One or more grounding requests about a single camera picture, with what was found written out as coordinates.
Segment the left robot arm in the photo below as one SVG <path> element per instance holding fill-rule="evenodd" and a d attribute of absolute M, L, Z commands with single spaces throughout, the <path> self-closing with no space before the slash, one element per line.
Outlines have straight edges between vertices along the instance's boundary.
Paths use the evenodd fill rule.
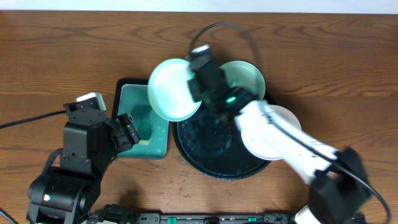
<path fill-rule="evenodd" d="M 66 114 L 63 147 L 51 153 L 28 190 L 31 223 L 85 221 L 110 163 L 139 142 L 127 113 L 117 119 L 96 108 L 67 109 Z"/>

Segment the green scrubbing sponge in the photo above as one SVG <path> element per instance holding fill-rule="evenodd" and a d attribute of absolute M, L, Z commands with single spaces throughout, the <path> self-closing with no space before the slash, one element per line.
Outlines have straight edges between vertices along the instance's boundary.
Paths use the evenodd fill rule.
<path fill-rule="evenodd" d="M 149 144 L 152 138 L 152 108 L 149 105 L 136 105 L 131 111 L 132 122 L 140 137 L 140 144 Z"/>

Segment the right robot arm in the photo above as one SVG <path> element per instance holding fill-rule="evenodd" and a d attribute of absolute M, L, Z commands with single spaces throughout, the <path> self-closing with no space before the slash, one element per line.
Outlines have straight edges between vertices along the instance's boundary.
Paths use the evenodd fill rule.
<path fill-rule="evenodd" d="M 247 149 L 257 157 L 273 149 L 310 187 L 306 206 L 295 223 L 348 223 L 370 198 L 368 176 L 359 154 L 339 151 L 290 124 L 266 100 L 240 86 L 230 87 L 224 71 L 209 55 L 192 57 L 188 81 L 220 121 L 234 123 Z"/>

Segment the white plate with smears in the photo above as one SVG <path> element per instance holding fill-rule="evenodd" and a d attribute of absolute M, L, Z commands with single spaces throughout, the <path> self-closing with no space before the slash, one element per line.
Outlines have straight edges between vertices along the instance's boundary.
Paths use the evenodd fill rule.
<path fill-rule="evenodd" d="M 282 106 L 269 105 L 269 107 L 296 129 L 302 129 L 293 112 Z M 286 146 L 284 140 L 287 136 L 279 128 L 273 126 L 273 129 L 261 129 L 259 132 L 256 129 L 244 129 L 241 131 L 241 137 L 246 149 L 254 156 L 267 161 L 283 159 L 279 154 L 280 146 L 277 146 L 277 144 L 281 143 L 282 146 Z"/>

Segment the mint plate with three smears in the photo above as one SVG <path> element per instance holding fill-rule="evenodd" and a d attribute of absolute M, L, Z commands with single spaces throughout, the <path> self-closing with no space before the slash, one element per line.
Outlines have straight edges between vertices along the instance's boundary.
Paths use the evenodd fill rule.
<path fill-rule="evenodd" d="M 224 71 L 230 87 L 243 87 L 256 94 L 260 100 L 263 99 L 266 83 L 262 73 L 255 65 L 242 60 L 234 60 L 224 63 L 220 69 Z"/>

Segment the mint plate with one smear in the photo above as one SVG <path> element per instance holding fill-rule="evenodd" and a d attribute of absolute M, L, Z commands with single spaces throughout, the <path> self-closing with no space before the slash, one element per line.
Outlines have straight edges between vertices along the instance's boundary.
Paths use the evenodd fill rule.
<path fill-rule="evenodd" d="M 181 58 L 165 60 L 155 67 L 147 84 L 147 94 L 152 109 L 161 118 L 183 121 L 199 109 L 201 101 L 193 101 L 187 84 L 192 75 L 189 62 Z"/>

